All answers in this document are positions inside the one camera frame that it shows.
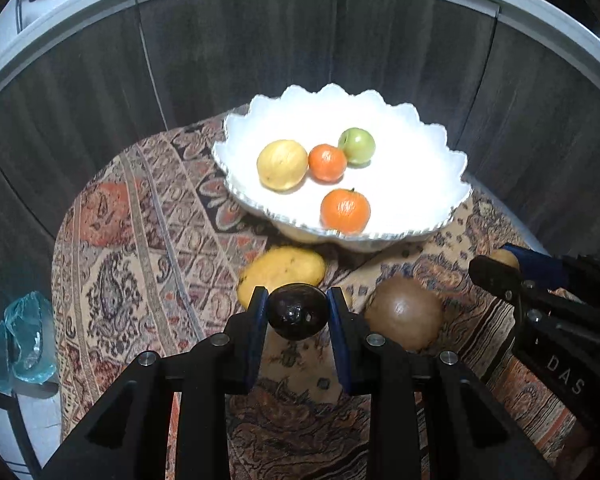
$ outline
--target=yellow mango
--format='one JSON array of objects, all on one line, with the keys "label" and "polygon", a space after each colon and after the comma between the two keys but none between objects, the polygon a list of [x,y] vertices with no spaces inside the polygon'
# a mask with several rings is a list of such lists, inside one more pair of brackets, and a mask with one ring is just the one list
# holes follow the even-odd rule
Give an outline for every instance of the yellow mango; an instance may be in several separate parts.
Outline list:
[{"label": "yellow mango", "polygon": [[240,274],[238,301],[248,308],[254,289],[261,285],[269,292],[287,283],[318,285],[327,266],[320,254],[296,247],[276,247],[257,257]]}]

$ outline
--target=green apple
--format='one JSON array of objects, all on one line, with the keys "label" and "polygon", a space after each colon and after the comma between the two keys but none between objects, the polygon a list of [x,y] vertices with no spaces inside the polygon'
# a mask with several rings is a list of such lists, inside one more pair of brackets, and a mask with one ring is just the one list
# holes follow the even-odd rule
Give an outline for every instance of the green apple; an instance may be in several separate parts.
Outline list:
[{"label": "green apple", "polygon": [[340,136],[338,148],[344,152],[350,164],[366,164],[376,152],[376,142],[368,131],[349,128]]}]

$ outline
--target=screw head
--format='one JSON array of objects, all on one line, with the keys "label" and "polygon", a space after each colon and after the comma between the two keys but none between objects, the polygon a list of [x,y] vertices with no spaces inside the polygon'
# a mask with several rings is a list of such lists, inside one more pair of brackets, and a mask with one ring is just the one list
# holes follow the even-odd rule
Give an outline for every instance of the screw head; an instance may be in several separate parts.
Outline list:
[{"label": "screw head", "polygon": [[385,339],[382,335],[373,333],[366,336],[366,342],[369,344],[369,346],[382,346],[385,342]]},{"label": "screw head", "polygon": [[213,346],[224,346],[229,341],[231,341],[229,336],[224,332],[218,332],[217,334],[213,334],[209,339],[211,339],[211,344]]},{"label": "screw head", "polygon": [[141,366],[151,366],[155,363],[156,359],[155,353],[147,350],[138,356],[138,363],[140,363]]},{"label": "screw head", "polygon": [[526,313],[526,316],[534,323],[537,323],[538,321],[540,321],[542,319],[542,312],[532,308],[531,310],[529,310]]},{"label": "screw head", "polygon": [[440,352],[440,360],[445,365],[453,366],[458,362],[458,354],[452,352],[451,350],[445,350],[443,352]]}]

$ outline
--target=round table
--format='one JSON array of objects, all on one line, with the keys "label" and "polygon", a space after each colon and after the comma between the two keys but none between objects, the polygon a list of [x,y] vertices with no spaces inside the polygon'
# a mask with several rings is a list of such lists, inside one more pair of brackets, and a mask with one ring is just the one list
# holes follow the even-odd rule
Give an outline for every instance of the round table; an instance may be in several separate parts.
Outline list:
[{"label": "round table", "polygon": [[[66,213],[52,266],[63,437],[138,353],[186,352],[222,331],[241,309],[240,269],[272,246],[293,244],[227,194],[210,154],[224,136],[223,117],[131,146]],[[476,190],[426,242],[376,254],[313,248],[328,264],[320,286],[346,288],[356,311],[394,274],[435,290],[444,300],[444,322],[428,351],[457,352],[552,461],[574,418],[510,354],[512,307],[473,286],[467,273],[476,254],[506,242],[524,245],[510,220]],[[342,393],[325,331],[295,343],[269,330],[256,387],[228,397],[226,411],[232,478],[364,478],[370,399]],[[175,396],[167,478],[177,420]]]}]

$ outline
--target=yellow lemon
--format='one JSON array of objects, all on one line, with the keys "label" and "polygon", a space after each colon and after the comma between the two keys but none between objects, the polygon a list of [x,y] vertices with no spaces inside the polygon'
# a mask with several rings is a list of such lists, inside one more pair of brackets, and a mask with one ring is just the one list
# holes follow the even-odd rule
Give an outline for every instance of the yellow lemon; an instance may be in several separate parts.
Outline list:
[{"label": "yellow lemon", "polygon": [[275,140],[267,144],[256,161],[261,183],[275,191],[286,191],[296,186],[308,165],[305,149],[294,140]]}]

